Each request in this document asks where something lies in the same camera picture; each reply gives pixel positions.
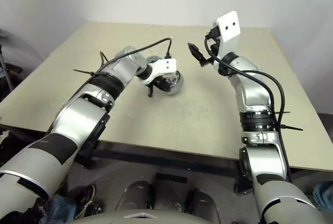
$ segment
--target white wall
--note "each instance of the white wall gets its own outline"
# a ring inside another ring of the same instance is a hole
[[[268,27],[318,112],[333,114],[331,0],[0,0],[4,56],[28,71],[86,20],[210,26],[237,10],[242,27]]]

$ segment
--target beige tabletop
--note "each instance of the beige tabletop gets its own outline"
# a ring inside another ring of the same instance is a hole
[[[153,98],[137,78],[118,97],[101,140],[166,150],[238,158],[240,123],[235,91],[211,65],[201,68],[187,42],[204,51],[208,27],[154,26],[88,22],[53,51],[28,78],[0,103],[0,123],[46,131],[61,106],[88,79],[73,69],[95,71],[99,51],[112,58],[128,45],[142,47],[174,37],[171,53],[185,82],[181,92],[167,96],[155,89]],[[165,55],[167,43],[143,54]],[[283,124],[304,131],[283,130],[290,165],[333,171],[333,144],[285,56],[267,29],[242,29],[238,55],[272,74],[286,94]],[[279,94],[275,94],[276,111]]]

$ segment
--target table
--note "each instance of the table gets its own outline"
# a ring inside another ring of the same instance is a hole
[[[174,37],[171,53],[184,75],[181,92],[167,96],[135,78],[119,96],[101,140],[164,150],[238,159],[240,123],[235,91],[212,66],[201,68],[187,42],[206,56],[204,35],[210,27],[156,26],[88,22],[62,43],[0,103],[0,124],[46,131],[61,106],[88,75],[73,69],[95,71],[99,51],[112,58],[128,45],[142,47],[166,36]],[[143,54],[165,55],[167,43]],[[283,124],[304,131],[283,130],[291,167],[333,171],[333,145],[316,111],[268,29],[241,30],[238,55],[258,64],[282,84],[286,94]],[[276,95],[277,88],[267,81]]]

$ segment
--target floor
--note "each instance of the floor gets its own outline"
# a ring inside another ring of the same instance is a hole
[[[320,114],[319,117],[331,139],[333,140],[333,117]],[[101,148],[110,148],[109,144],[103,144]],[[113,149],[126,150],[134,153],[150,152],[151,150],[133,146],[114,144]],[[177,158],[193,161],[200,161],[208,164],[228,166],[228,161],[212,157],[201,157],[189,154],[174,154],[168,151],[154,151],[154,155],[165,155],[167,157],[176,155]],[[156,173],[167,173],[176,176],[187,177],[188,183],[170,181],[156,181]],[[156,208],[166,209],[175,208],[176,203],[183,204],[186,193],[191,188],[200,188],[208,193],[216,202],[219,208],[222,223],[258,223],[258,212],[254,203],[252,194],[237,196],[233,192],[234,179],[222,176],[215,176],[206,173],[199,173],[174,168],[158,167],[153,165],[144,165],[138,163],[128,163],[112,159],[99,159],[97,167],[93,170],[82,168],[74,163],[69,175],[69,189],[76,186],[94,184],[97,188],[96,201],[103,203],[104,211],[113,211],[125,188],[132,182],[145,180],[149,183],[160,185],[157,190],[157,198],[163,201],[156,202]],[[294,183],[305,193],[312,191],[313,187],[322,181],[333,180],[333,173],[316,172],[299,179]],[[333,213],[323,212],[328,223],[333,223]]]

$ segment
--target robotic arm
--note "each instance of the robotic arm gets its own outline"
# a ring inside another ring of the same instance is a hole
[[[64,105],[48,135],[1,168],[0,198],[6,204],[1,204],[0,219],[24,213],[37,199],[47,201],[55,194],[81,147],[98,140],[115,100],[135,76],[150,87],[150,92],[153,85],[168,94],[180,89],[183,77],[176,70],[175,59],[157,59],[148,64],[139,51],[127,47],[102,65]]]
[[[237,13],[232,11],[218,18],[214,26],[205,41],[211,58],[205,59],[195,45],[188,45],[201,66],[211,63],[219,74],[229,77],[235,88],[241,141],[245,144],[239,151],[240,167],[242,176],[253,184],[261,223],[326,223],[302,191],[286,181],[288,165],[278,131],[280,126],[270,94],[261,85],[260,72],[255,73],[260,69],[233,52],[240,36]],[[208,39],[215,41],[210,49]],[[247,77],[238,72],[245,70],[250,71]]]

